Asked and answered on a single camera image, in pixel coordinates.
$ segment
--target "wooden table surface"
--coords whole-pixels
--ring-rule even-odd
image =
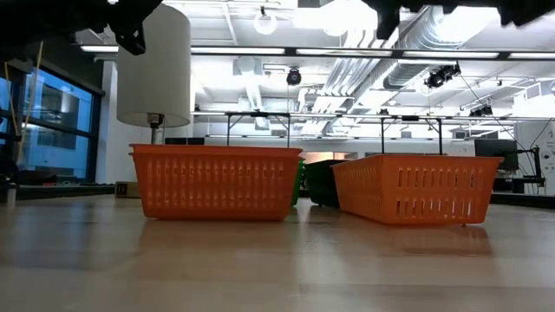
[[[387,227],[302,199],[284,223],[163,222],[138,199],[0,208],[0,311],[555,311],[555,212]]]

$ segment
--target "plastic basket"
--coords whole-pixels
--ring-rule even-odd
[[[384,154],[333,171],[342,211],[384,224],[478,224],[502,160]]]
[[[283,220],[296,148],[132,145],[145,216]]]
[[[293,199],[291,205],[296,205],[298,202],[298,194],[301,191],[301,179],[303,178],[304,162],[299,160],[297,168],[297,176],[295,177],[295,186],[293,186]]]
[[[305,165],[306,186],[313,203],[339,208],[336,181],[331,166],[345,161],[347,160],[331,159]]]

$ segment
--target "ceiling light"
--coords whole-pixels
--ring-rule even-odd
[[[119,47],[118,46],[81,46],[81,50],[83,52],[89,53],[118,53]]]
[[[535,59],[555,59],[555,53],[552,52],[517,52],[511,53],[509,55],[509,59],[527,59],[527,60],[535,60]]]
[[[265,26],[263,26],[260,23],[260,21],[262,20],[262,17],[269,17],[270,18],[270,21]],[[278,20],[277,20],[276,16],[266,14],[265,12],[262,12],[262,10],[260,12],[258,12],[257,15],[254,17],[254,21],[253,21],[252,24],[254,25],[254,29],[259,34],[262,34],[262,35],[270,35],[274,31],[276,31],[276,29],[278,28]]]
[[[444,83],[460,74],[460,66],[457,62],[454,66],[441,66],[439,69],[430,71],[430,76],[424,81],[428,88],[440,88]]]
[[[317,118],[317,117],[341,117],[341,114],[297,114],[297,113],[292,113],[290,114],[291,117],[312,117],[312,118]]]
[[[282,65],[282,64],[263,64],[262,65],[262,70],[263,71],[279,71],[279,72],[285,73],[287,70],[289,70],[289,66]]]
[[[191,112],[193,116],[223,116],[223,112]]]
[[[348,57],[390,57],[391,51],[379,49],[297,49],[298,55],[332,55]]]
[[[207,134],[207,138],[242,138],[242,135]]]
[[[472,51],[405,51],[403,56],[415,58],[448,58],[448,59],[493,59],[499,56],[498,52],[472,52]]]
[[[408,64],[408,65],[450,65],[453,66],[457,63],[457,61],[444,61],[444,60],[399,60],[397,61],[399,64]]]
[[[282,48],[191,47],[194,55],[284,55]]]

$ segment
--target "window frame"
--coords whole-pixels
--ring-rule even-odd
[[[96,88],[95,86],[86,83],[84,81],[81,81],[79,79],[76,79],[75,77],[72,77],[72,75],[70,75],[68,72],[65,72],[64,70],[57,68],[56,66],[49,64],[48,62],[44,62],[43,65],[39,68],[40,70],[55,76],[56,78],[62,79],[64,81],[66,81],[69,84],[72,84],[78,88],[81,88],[84,91],[87,91],[89,93],[92,94],[92,101],[91,101],[91,124],[90,124],[90,128],[89,131],[83,131],[83,130],[79,130],[77,128],[73,128],[73,127],[68,127],[68,126],[64,126],[62,124],[57,124],[57,123],[52,123],[52,122],[48,122],[46,120],[41,120],[39,118],[36,117],[29,117],[29,124],[30,125],[36,125],[39,127],[44,127],[44,128],[48,128],[51,130],[55,130],[55,131],[59,131],[62,133],[69,133],[69,134],[73,134],[76,136],[82,136],[85,138],[88,138],[88,150],[87,150],[87,167],[85,169],[86,172],[86,181],[91,183],[91,182],[95,182],[96,179],[96,158],[97,158],[97,149],[98,149],[98,133],[99,133],[99,127],[100,127],[100,112],[101,112],[101,97],[104,95],[104,92],[99,89]],[[27,74],[25,71],[23,71],[22,69],[28,69],[28,68],[18,68],[18,67],[12,67],[9,65],[9,70],[10,70],[10,80],[11,81],[16,81],[17,83],[13,83],[11,85],[12,88],[12,100],[14,103],[14,111],[16,113],[16,122],[17,125],[22,125],[25,122],[25,117],[23,115],[23,105],[25,105],[25,85],[27,83]],[[36,67],[33,66],[31,68],[31,73],[33,70],[35,70]],[[0,117],[5,118],[8,121],[8,132],[7,133],[2,133],[4,135],[15,135],[16,131],[14,129],[14,125],[13,125],[13,121],[12,121],[12,116],[11,116],[11,111],[10,110],[5,110],[5,109],[1,109],[0,108]],[[19,133],[21,135],[21,130],[22,127],[19,126],[18,128]],[[6,141],[6,147],[7,147],[7,151],[10,154],[10,156],[14,159],[16,157],[16,150],[18,147],[18,144],[13,141],[13,140],[9,140]]]

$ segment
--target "monitor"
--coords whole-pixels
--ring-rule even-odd
[[[519,170],[517,142],[514,140],[475,140],[474,151],[480,157],[503,157],[500,170]]]

